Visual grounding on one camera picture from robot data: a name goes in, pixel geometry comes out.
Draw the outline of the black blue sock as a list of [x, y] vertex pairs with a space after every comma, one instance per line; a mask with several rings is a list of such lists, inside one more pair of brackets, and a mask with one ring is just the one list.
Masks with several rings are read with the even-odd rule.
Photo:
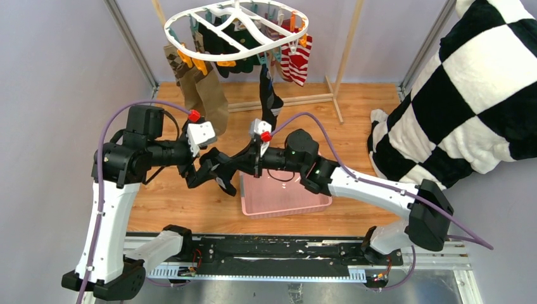
[[214, 179], [221, 190], [229, 196], [235, 196], [237, 189], [232, 185], [232, 178], [237, 171], [234, 160], [218, 148], [212, 148], [199, 159], [200, 168], [208, 169], [208, 175]]

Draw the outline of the pink plastic basket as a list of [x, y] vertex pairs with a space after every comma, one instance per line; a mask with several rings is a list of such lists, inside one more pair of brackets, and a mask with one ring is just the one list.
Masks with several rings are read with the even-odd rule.
[[306, 190], [294, 172], [265, 169], [259, 178], [240, 172], [239, 181], [242, 211], [251, 219], [322, 212], [332, 205], [330, 196]]

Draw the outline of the black grey sock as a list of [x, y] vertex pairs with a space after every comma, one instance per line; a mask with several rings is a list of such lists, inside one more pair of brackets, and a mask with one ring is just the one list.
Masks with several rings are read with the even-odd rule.
[[262, 120], [270, 124], [271, 131], [274, 131], [284, 102], [274, 91], [272, 77], [266, 65], [262, 65], [260, 70], [259, 95]]

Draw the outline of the white round sock hanger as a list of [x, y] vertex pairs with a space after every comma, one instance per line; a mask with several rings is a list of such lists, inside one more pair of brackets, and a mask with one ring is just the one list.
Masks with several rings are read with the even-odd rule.
[[[194, 36], [202, 36], [196, 47], [188, 47], [174, 32], [177, 22], [187, 23]], [[278, 1], [221, 1], [191, 8], [163, 23], [169, 43], [189, 65], [211, 61], [233, 65], [239, 60], [279, 55], [288, 44], [292, 53], [306, 46], [310, 20], [306, 14]]]

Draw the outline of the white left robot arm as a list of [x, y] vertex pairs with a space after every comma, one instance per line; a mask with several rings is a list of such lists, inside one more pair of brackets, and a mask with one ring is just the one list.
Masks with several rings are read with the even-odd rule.
[[130, 213], [149, 171], [176, 167], [189, 188], [210, 178], [210, 167], [194, 167], [199, 152], [217, 140], [211, 122], [197, 111], [186, 110], [186, 122], [176, 138], [163, 140], [163, 121], [169, 115], [163, 101], [141, 101], [124, 107], [124, 129], [106, 141], [103, 130], [94, 154], [92, 213], [84, 250], [77, 266], [63, 275], [61, 285], [91, 293], [104, 301], [133, 299], [146, 276], [165, 260], [180, 262], [198, 256], [191, 230], [166, 226], [155, 238], [130, 253], [124, 252]]

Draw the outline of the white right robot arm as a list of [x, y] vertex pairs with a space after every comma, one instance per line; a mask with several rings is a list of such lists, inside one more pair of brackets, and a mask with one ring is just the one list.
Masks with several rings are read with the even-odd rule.
[[241, 204], [252, 219], [320, 212], [334, 197], [369, 203], [398, 216], [371, 227], [360, 247], [369, 264], [385, 261], [407, 246], [438, 252], [444, 247], [453, 208], [438, 185], [391, 182], [361, 174], [322, 157], [319, 145], [300, 129], [283, 148], [271, 148], [254, 136], [240, 154]]

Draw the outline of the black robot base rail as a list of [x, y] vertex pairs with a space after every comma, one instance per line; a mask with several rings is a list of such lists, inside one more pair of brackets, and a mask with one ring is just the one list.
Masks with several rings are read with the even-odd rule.
[[375, 263], [361, 237], [196, 234], [193, 250], [152, 270], [151, 279], [281, 282], [371, 282], [403, 265], [400, 250]]

